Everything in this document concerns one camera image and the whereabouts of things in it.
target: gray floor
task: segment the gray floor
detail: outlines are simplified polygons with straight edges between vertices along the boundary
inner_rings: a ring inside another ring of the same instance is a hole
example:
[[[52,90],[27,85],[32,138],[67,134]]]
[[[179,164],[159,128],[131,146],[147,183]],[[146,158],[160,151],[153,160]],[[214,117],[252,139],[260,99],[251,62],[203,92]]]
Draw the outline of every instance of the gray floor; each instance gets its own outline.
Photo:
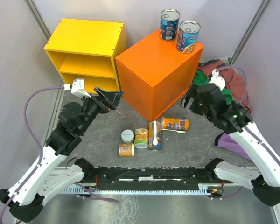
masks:
[[[277,224],[273,209],[247,189],[222,201],[190,195],[104,196],[117,202],[57,195],[32,224]]]
[[[72,101],[80,102],[80,99],[66,91],[62,106]],[[122,99],[116,111],[97,116],[82,137],[80,145],[60,166],[65,166],[75,156],[86,158],[94,166],[108,167],[204,167],[210,159],[216,157],[233,165],[255,166],[253,162],[233,152],[214,146],[215,137],[222,131],[205,117],[181,108],[179,101],[163,115],[189,118],[189,131],[186,134],[164,131],[161,151],[136,149],[134,157],[120,157],[118,146],[122,143],[121,132],[125,129],[148,128],[148,122]]]

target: orange cabinet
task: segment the orange cabinet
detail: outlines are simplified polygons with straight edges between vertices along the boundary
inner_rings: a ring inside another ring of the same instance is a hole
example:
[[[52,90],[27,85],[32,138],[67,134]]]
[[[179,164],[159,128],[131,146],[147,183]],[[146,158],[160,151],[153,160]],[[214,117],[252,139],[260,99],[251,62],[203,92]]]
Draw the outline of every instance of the orange cabinet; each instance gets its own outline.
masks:
[[[176,40],[163,41],[156,30],[116,57],[123,98],[148,122],[188,90],[202,54],[200,43],[190,54],[179,52]]]

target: yellow shelf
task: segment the yellow shelf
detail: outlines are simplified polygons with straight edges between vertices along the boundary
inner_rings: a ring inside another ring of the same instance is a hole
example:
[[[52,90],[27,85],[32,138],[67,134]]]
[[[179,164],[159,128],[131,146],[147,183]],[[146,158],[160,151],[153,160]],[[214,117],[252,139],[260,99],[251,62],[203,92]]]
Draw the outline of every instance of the yellow shelf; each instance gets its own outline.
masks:
[[[105,91],[117,91],[117,84],[115,79],[92,77],[92,76],[81,76],[76,74],[61,73],[61,76],[66,84],[72,84],[76,78],[83,78],[85,91],[88,93],[95,93],[93,90],[95,87],[99,87]]]
[[[59,71],[114,79],[116,76],[111,59],[103,56],[68,54]]]
[[[126,50],[123,23],[64,18],[44,49],[65,83],[78,77],[89,93],[120,90],[115,57]]]

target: white wall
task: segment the white wall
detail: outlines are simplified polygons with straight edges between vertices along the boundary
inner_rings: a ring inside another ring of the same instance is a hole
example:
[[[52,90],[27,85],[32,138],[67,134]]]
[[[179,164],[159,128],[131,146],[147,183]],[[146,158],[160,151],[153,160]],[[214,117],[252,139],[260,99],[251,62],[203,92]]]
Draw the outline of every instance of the white wall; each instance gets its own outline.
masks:
[[[0,0],[0,189],[14,185],[38,156],[23,122],[26,99],[61,82],[43,50],[45,43],[23,0]],[[28,121],[42,142],[56,94],[40,93],[28,107]],[[5,218],[10,224],[11,216]]]
[[[34,0],[53,32],[62,18],[124,22],[128,46],[159,28],[163,9],[200,23],[202,61],[233,55],[262,0]]]
[[[236,65],[247,72],[255,121],[280,156],[280,1],[270,3]]]

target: food can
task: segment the food can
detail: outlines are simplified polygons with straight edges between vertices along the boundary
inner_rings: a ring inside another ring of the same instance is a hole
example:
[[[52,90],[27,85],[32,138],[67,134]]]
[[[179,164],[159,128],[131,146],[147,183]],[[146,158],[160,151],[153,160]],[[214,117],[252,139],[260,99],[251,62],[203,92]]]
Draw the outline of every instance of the food can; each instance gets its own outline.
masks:
[[[162,117],[162,129],[187,131],[189,129],[189,119],[186,118],[165,118]]]
[[[176,48],[182,53],[191,53],[195,49],[200,25],[194,20],[183,21],[179,27]]]
[[[175,9],[165,9],[161,12],[160,38],[164,41],[172,41],[176,38],[179,12]]]
[[[148,148],[148,130],[145,128],[136,129],[134,143],[136,148]]]
[[[149,123],[149,149],[152,151],[159,151],[162,149],[162,128],[161,123],[156,121],[156,131],[157,131],[157,140],[158,144],[154,145],[154,121]]]
[[[120,156],[134,156],[135,148],[134,143],[124,143],[119,145],[119,155]]]
[[[134,132],[126,129],[121,133],[121,138],[125,143],[132,143],[134,141]]]

